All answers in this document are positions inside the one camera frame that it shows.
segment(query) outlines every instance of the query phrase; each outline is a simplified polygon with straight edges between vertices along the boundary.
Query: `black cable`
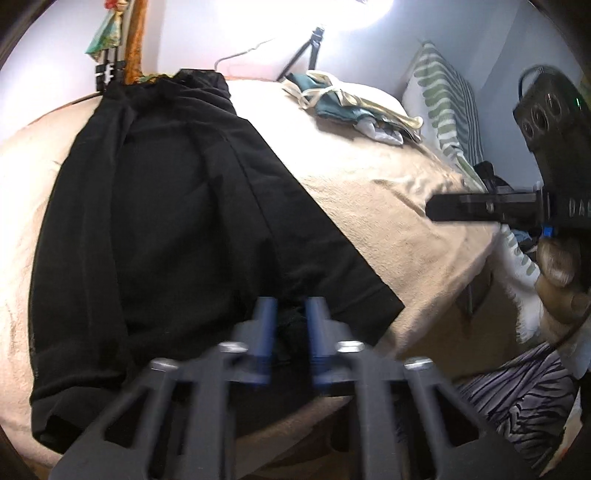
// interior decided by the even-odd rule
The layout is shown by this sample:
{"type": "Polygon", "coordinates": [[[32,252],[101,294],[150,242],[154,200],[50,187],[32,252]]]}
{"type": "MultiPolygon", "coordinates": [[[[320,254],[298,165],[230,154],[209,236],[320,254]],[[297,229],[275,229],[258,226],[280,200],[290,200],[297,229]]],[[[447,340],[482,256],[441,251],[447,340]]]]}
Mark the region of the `black cable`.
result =
{"type": "Polygon", "coordinates": [[[519,101],[521,101],[521,99],[523,98],[523,82],[524,82],[524,80],[534,72],[538,72],[538,74],[540,74],[542,72],[559,73],[560,71],[557,68],[550,66],[550,65],[534,65],[534,66],[528,68],[519,77],[519,86],[517,89],[519,101]]]}
{"type": "Polygon", "coordinates": [[[479,372],[474,372],[471,374],[459,375],[458,377],[452,379],[452,382],[456,383],[456,382],[461,382],[464,380],[471,380],[472,378],[482,377],[484,375],[491,375],[491,374],[496,374],[496,373],[501,373],[501,372],[507,372],[508,370],[511,370],[513,368],[525,367],[526,365],[531,365],[535,362],[543,362],[544,360],[546,360],[548,358],[548,356],[551,353],[555,352],[561,346],[563,346],[566,342],[568,342],[579,331],[579,329],[583,326],[583,324],[590,317],[591,317],[591,304],[587,307],[587,310],[585,311],[583,317],[572,326],[572,328],[566,333],[565,336],[563,336],[556,343],[548,344],[548,347],[546,347],[540,353],[534,355],[533,357],[528,358],[527,360],[522,360],[521,362],[514,362],[512,364],[504,365],[504,366],[498,367],[498,368],[491,368],[489,370],[481,370],[479,372]]]}

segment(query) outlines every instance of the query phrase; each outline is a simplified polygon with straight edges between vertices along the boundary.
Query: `tripod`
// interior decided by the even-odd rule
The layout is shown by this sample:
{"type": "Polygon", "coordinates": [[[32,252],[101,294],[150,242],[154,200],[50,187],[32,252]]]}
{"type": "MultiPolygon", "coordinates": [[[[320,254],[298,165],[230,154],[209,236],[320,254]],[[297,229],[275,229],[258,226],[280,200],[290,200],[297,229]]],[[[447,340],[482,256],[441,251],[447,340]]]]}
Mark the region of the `tripod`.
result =
{"type": "Polygon", "coordinates": [[[316,60],[318,59],[318,51],[320,50],[320,43],[322,42],[323,35],[324,28],[316,27],[316,29],[312,32],[310,39],[301,46],[301,48],[297,51],[297,53],[293,56],[293,58],[288,62],[283,71],[277,77],[278,82],[290,72],[294,63],[300,59],[300,57],[304,54],[308,47],[312,47],[312,52],[310,53],[310,62],[308,63],[308,70],[316,69],[316,60]]]}

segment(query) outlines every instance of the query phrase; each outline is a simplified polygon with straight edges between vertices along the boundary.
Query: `hand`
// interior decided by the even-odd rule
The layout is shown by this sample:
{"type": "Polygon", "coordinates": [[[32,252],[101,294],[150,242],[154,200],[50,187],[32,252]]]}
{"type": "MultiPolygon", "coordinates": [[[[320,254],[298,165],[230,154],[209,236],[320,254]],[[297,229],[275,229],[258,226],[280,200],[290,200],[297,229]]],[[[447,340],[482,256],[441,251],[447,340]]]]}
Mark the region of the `hand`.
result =
{"type": "Polygon", "coordinates": [[[544,304],[541,334],[550,343],[562,343],[572,334],[558,353],[563,365],[577,378],[591,364],[591,297],[581,285],[582,272],[588,271],[591,264],[582,260],[581,251],[577,239],[542,238],[537,252],[542,275],[535,285],[544,304]]]}

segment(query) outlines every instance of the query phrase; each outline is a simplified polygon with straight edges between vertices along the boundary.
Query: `tripod leg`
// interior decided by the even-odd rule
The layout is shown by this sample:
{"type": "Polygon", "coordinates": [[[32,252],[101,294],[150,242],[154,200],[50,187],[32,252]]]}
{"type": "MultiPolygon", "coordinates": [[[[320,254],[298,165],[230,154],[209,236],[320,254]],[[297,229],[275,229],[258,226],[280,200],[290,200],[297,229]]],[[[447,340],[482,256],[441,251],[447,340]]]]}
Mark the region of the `tripod leg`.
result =
{"type": "Polygon", "coordinates": [[[293,67],[294,63],[297,62],[300,57],[304,54],[304,52],[306,51],[306,49],[311,45],[310,40],[308,40],[306,43],[304,43],[300,49],[297,51],[297,53],[291,58],[291,60],[289,61],[289,63],[285,66],[285,68],[283,69],[283,71],[279,74],[279,76],[277,77],[277,81],[279,82],[280,80],[283,80],[283,78],[285,77],[285,75],[287,75],[291,68],[293,67]]]}
{"type": "Polygon", "coordinates": [[[308,70],[316,70],[316,61],[318,60],[318,51],[320,50],[320,43],[317,41],[312,42],[312,52],[310,53],[310,62],[308,64],[308,70]]]}

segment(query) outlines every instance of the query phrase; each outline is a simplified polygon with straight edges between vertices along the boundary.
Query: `camera lens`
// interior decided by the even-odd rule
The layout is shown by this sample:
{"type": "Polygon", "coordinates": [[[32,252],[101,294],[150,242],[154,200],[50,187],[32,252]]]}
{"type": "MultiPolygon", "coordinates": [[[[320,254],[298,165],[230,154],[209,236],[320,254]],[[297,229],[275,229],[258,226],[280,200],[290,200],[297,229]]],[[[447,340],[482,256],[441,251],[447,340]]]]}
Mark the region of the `camera lens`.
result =
{"type": "Polygon", "coordinates": [[[539,105],[536,105],[531,109],[531,117],[535,123],[535,126],[537,126],[540,130],[548,130],[548,118],[539,105]]]}
{"type": "Polygon", "coordinates": [[[560,101],[556,98],[556,95],[553,93],[546,95],[546,104],[548,105],[548,109],[552,115],[560,116],[562,108],[560,107],[560,101]]]}
{"type": "Polygon", "coordinates": [[[534,127],[527,120],[523,122],[522,129],[527,138],[534,138],[534,127]]]}

